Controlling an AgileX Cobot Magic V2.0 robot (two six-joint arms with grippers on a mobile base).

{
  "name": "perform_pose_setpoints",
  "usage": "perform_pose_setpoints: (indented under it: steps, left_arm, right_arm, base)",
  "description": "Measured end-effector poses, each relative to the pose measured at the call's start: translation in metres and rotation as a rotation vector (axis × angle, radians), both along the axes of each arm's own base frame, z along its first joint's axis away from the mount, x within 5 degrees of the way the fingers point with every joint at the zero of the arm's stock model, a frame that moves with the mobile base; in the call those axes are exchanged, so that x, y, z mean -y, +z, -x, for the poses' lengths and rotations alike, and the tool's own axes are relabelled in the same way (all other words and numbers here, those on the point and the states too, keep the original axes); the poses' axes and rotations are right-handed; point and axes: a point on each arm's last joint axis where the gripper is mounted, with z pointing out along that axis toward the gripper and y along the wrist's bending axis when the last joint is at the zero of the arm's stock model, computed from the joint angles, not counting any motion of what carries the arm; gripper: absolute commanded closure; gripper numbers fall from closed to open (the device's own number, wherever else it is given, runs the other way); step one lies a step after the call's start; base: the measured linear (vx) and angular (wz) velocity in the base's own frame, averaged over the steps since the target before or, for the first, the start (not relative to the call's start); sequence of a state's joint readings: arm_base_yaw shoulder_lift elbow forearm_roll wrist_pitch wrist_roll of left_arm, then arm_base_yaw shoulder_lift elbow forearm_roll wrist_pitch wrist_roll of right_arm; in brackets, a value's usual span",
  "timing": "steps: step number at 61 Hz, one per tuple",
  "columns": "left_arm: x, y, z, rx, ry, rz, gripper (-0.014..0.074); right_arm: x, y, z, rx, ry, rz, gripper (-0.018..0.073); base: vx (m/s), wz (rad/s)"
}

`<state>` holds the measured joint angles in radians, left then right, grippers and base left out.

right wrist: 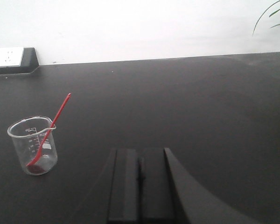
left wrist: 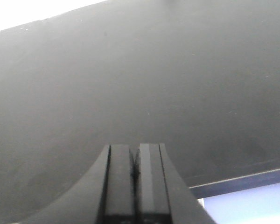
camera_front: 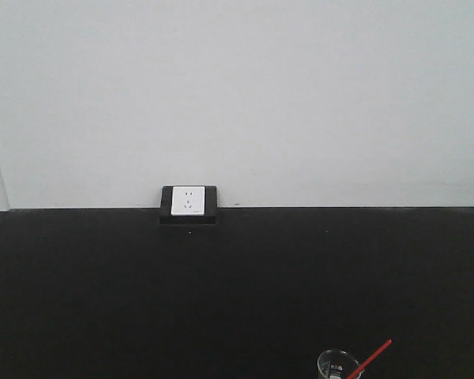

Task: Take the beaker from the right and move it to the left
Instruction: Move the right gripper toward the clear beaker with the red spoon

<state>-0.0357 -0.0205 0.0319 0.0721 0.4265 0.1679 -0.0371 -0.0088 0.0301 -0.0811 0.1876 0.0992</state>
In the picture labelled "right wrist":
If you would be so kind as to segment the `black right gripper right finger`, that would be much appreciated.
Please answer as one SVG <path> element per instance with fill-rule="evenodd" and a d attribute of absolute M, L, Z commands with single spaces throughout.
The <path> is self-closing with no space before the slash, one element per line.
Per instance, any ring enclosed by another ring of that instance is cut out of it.
<path fill-rule="evenodd" d="M 145 224 L 256 224 L 203 187 L 169 148 L 145 148 L 141 217 Z"/>

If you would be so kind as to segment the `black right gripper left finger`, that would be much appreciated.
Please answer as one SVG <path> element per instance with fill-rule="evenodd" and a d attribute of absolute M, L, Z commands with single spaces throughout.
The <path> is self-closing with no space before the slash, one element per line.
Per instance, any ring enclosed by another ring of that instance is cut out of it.
<path fill-rule="evenodd" d="M 135 149 L 118 149 L 108 222 L 139 222 L 139 162 Z"/>

